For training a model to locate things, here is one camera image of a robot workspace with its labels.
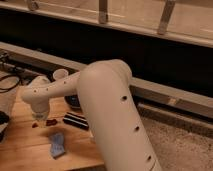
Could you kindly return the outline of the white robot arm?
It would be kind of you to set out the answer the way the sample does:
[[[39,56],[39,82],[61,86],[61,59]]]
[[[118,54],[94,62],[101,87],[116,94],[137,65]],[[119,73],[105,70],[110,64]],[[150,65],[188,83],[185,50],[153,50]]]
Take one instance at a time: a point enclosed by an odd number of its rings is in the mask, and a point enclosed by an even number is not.
[[[122,60],[96,61],[54,82],[38,76],[21,97],[44,120],[50,99],[76,95],[107,171],[162,171],[132,99],[131,78]]]

